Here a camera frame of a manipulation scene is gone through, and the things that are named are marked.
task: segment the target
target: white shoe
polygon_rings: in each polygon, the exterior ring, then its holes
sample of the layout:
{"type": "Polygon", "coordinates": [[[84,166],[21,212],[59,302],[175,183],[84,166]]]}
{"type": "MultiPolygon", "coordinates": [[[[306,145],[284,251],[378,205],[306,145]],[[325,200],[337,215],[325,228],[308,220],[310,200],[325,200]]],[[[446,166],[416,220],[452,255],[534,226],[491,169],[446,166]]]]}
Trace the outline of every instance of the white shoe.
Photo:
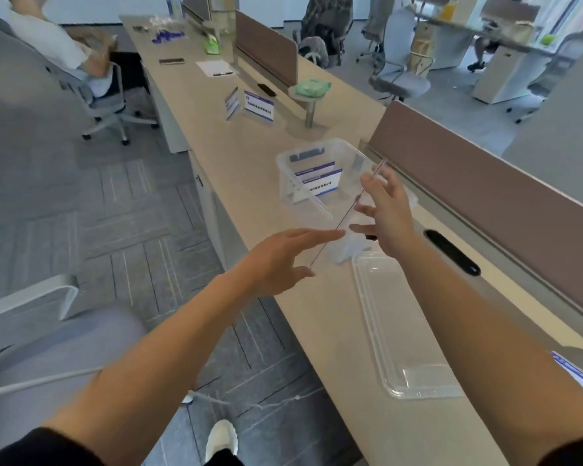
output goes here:
{"type": "Polygon", "coordinates": [[[225,448],[237,455],[237,433],[231,422],[218,420],[210,431],[208,445],[205,447],[205,462],[210,461],[215,453],[225,448]]]}

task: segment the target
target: seated person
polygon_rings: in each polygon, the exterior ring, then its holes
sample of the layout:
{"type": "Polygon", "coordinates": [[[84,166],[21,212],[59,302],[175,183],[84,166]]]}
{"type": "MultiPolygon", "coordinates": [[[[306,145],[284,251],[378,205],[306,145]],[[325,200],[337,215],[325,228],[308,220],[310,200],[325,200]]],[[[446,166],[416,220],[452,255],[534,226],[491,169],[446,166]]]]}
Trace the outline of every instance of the seated person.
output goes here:
{"type": "Polygon", "coordinates": [[[116,38],[94,28],[66,28],[54,24],[43,15],[47,0],[9,0],[7,19],[18,38],[35,48],[50,62],[75,77],[86,81],[97,98],[119,92],[119,79],[111,62],[121,67],[123,89],[143,87],[149,92],[140,55],[115,52],[116,38]],[[86,38],[95,38],[101,47],[94,50],[86,38]]]}
{"type": "MultiPolygon", "coordinates": [[[[512,0],[514,2],[522,3],[523,0],[512,0]]],[[[498,24],[495,22],[490,22],[488,26],[484,27],[484,29],[488,30],[495,30],[498,29],[498,24]]],[[[487,39],[483,36],[478,37],[475,40],[475,55],[477,56],[477,62],[472,63],[467,67],[468,70],[474,72],[475,70],[482,70],[486,67],[486,62],[484,62],[484,53],[488,52],[489,54],[494,54],[499,47],[499,43],[497,41],[492,41],[487,39]]]]}

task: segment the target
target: clear plastic box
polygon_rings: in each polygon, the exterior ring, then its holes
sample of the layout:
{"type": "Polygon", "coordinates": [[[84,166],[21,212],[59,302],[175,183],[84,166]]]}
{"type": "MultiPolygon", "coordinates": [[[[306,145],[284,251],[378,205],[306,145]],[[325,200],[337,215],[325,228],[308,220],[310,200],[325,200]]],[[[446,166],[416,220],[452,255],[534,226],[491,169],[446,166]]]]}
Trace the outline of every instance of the clear plastic box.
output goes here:
{"type": "Polygon", "coordinates": [[[301,225],[337,228],[363,191],[360,174],[373,173],[373,164],[343,139],[280,153],[280,199],[301,225]]]}
{"type": "Polygon", "coordinates": [[[395,399],[464,395],[395,258],[352,259],[369,338],[384,388],[395,399]]]}

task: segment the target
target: black sleeve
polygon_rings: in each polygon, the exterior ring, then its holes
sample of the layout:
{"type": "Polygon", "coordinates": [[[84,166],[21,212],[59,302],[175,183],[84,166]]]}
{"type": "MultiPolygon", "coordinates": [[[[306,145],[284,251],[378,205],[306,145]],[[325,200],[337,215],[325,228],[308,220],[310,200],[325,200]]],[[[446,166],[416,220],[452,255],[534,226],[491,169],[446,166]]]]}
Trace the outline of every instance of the black sleeve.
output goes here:
{"type": "Polygon", "coordinates": [[[37,428],[0,450],[0,466],[104,466],[82,445],[47,428],[37,428]]]}
{"type": "Polygon", "coordinates": [[[583,439],[551,451],[540,466],[583,466],[583,439]]]}

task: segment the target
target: shoe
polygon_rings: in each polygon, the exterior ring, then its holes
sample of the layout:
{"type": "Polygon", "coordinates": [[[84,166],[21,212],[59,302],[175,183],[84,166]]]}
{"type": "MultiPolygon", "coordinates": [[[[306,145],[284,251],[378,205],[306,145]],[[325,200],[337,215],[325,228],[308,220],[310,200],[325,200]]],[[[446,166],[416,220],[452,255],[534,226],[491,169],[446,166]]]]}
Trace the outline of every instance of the shoe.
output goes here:
{"type": "Polygon", "coordinates": [[[475,62],[467,67],[469,72],[474,72],[475,70],[482,70],[486,68],[486,62],[475,62]]]}
{"type": "Polygon", "coordinates": [[[205,447],[205,462],[210,461],[214,454],[225,448],[237,455],[237,433],[231,422],[218,420],[210,431],[208,445],[205,447]]]}

